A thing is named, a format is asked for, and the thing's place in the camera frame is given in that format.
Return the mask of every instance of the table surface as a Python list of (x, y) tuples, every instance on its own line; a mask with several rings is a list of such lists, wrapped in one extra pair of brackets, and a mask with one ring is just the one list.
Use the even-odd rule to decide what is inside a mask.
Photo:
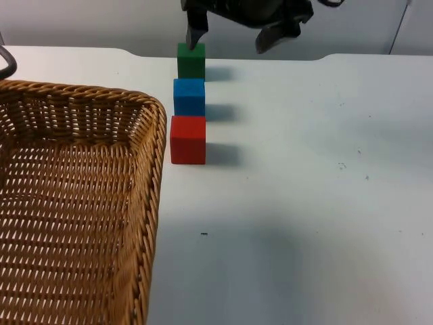
[[(173, 115), (176, 59), (8, 48), (14, 79)], [(206, 78), (208, 164), (167, 143), (148, 324), (433, 324), (433, 58), (208, 60)]]

